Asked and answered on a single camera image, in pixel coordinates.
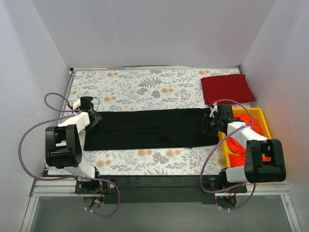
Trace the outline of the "black t-shirt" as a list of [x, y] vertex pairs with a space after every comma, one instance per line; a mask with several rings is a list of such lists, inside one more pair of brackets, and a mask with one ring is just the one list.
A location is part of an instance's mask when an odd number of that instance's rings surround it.
[[86, 132], [84, 150], [192, 148], [216, 145], [202, 132], [208, 108], [100, 112], [101, 121]]

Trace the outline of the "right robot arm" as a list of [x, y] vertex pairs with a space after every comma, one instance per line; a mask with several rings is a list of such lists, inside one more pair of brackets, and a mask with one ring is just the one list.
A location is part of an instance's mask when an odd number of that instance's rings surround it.
[[248, 121], [236, 117], [232, 112], [205, 113], [202, 132], [217, 134], [234, 139], [244, 148], [244, 163], [222, 169], [217, 176], [208, 180], [200, 175], [200, 187], [206, 193], [229, 192], [245, 183], [282, 182], [286, 179], [286, 168], [281, 141], [267, 138], [254, 131], [254, 117]]

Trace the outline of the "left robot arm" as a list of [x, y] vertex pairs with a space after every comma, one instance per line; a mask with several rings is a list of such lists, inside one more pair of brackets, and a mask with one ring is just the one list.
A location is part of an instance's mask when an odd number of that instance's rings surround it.
[[91, 193], [102, 190], [97, 168], [83, 160], [79, 133], [93, 128], [101, 117], [92, 106], [80, 106], [81, 113], [45, 130], [45, 160], [48, 166], [63, 169]]

